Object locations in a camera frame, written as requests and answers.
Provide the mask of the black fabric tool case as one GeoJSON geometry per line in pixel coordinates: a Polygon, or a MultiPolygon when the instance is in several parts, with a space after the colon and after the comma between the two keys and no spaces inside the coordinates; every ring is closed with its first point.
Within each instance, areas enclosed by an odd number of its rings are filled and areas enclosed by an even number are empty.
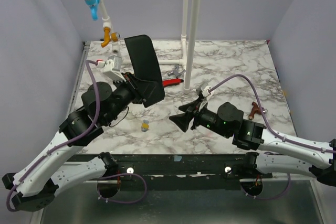
{"type": "Polygon", "coordinates": [[[160,66],[151,38],[147,35],[137,35],[125,38],[124,42],[137,80],[162,81],[160,66]]]}

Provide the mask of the yellow grey hair clips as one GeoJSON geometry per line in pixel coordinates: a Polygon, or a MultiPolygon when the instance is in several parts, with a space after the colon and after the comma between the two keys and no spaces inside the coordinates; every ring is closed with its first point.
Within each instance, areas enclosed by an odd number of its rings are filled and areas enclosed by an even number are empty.
{"type": "Polygon", "coordinates": [[[149,121],[148,120],[143,120],[141,124],[141,131],[142,132],[147,132],[149,130],[149,121]]]}

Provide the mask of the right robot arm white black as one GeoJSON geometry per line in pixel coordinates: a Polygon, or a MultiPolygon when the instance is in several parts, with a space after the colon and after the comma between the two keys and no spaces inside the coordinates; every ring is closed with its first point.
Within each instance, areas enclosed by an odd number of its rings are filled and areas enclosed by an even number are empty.
{"type": "Polygon", "coordinates": [[[246,177],[273,172],[300,174],[335,186],[335,140],[318,142],[274,131],[245,120],[243,111],[229,102],[212,112],[198,98],[179,106],[179,110],[180,114],[169,119],[183,132],[203,126],[224,138],[232,138],[233,145],[246,150],[248,161],[241,165],[246,177]]]}

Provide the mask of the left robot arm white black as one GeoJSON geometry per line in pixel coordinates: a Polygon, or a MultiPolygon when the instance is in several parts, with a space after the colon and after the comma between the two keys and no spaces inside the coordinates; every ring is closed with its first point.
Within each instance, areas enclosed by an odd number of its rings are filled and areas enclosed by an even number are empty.
{"type": "Polygon", "coordinates": [[[118,165],[111,154],[103,152],[79,165],[73,172],[59,168],[103,133],[103,127],[116,120],[130,103],[148,108],[165,97],[160,73],[123,73],[125,80],[116,89],[97,82],[81,96],[83,105],[71,112],[60,125],[48,146],[18,173],[7,173],[2,182],[9,190],[6,207],[10,212],[35,212],[46,207],[61,192],[84,181],[112,179],[118,165]]]}

